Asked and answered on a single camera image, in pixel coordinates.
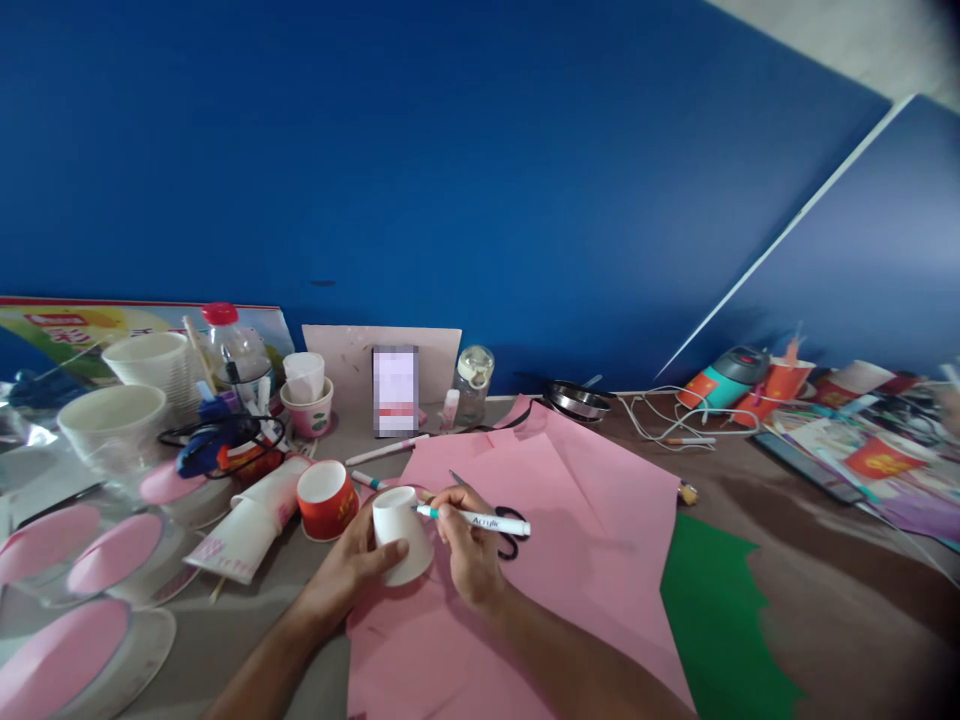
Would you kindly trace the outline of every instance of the thermos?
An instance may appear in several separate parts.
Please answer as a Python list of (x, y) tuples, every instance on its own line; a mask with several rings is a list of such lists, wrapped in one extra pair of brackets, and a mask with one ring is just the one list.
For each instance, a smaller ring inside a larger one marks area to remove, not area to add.
[(728, 408), (766, 377), (769, 366), (770, 356), (762, 350), (735, 347), (687, 383), (677, 400), (691, 410)]

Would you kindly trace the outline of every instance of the metal bowl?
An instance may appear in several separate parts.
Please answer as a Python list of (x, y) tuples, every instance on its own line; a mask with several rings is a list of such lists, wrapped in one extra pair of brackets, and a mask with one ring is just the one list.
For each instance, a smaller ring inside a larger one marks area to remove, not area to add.
[(584, 420), (597, 420), (610, 412), (610, 403), (603, 397), (570, 383), (551, 383), (547, 398), (557, 407)]

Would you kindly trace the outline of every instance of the desk surface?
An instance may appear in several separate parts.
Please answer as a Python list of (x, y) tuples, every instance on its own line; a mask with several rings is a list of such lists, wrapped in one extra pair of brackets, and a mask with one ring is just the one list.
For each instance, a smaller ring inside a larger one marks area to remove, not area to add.
[[(491, 402), (487, 420), (502, 417), (511, 405)], [(658, 427), (652, 414), (640, 419)], [(389, 444), (371, 439), (368, 420), (342, 421), (317, 457), (344, 459)], [(761, 625), (774, 659), (807, 696), (797, 706), (798, 717), (918, 716), (925, 693), (952, 681), (960, 647), (953, 624), (956, 591), (915, 560), (916, 551), (893, 530), (837, 505), (743, 438), (720, 438), (716, 452), (670, 452), (642, 441), (619, 402), (598, 431), (694, 485), (700, 502), (681, 512), (760, 546), (747, 563), (770, 603)], [(396, 477), (408, 458), (381, 458), (363, 470)], [(960, 574), (960, 558), (914, 537), (955, 577)], [(328, 549), (307, 541), (299, 523), (291, 524), (253, 584), (228, 583), (216, 605), (208, 600), (216, 579), (202, 574), (166, 606), (177, 617), (176, 643), (124, 717), (197, 717)], [(0, 641), (32, 634), (58, 614), (10, 589), (0, 610)], [(348, 666), (349, 643), (338, 635), (307, 670), (288, 717), (345, 717)]]

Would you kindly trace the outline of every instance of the phone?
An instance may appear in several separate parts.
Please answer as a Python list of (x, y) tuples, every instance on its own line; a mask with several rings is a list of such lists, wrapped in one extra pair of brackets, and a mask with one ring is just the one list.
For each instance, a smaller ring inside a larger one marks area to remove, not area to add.
[(373, 436), (415, 437), (420, 429), (420, 349), (373, 347)]

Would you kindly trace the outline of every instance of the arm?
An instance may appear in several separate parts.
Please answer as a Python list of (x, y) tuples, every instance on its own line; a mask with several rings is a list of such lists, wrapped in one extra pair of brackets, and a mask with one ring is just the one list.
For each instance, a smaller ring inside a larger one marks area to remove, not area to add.
[(405, 540), (373, 548), (369, 503), (347, 527), (290, 608), (203, 714), (204, 720), (281, 718), (317, 649), (380, 576), (407, 554)]
[(695, 717), (643, 667), (506, 581), (497, 558), (498, 536), (471, 527), (451, 507), (492, 515), (473, 488), (448, 488), (431, 504), (440, 509), (441, 539), (450, 546), (457, 591), (487, 621), (558, 717)]

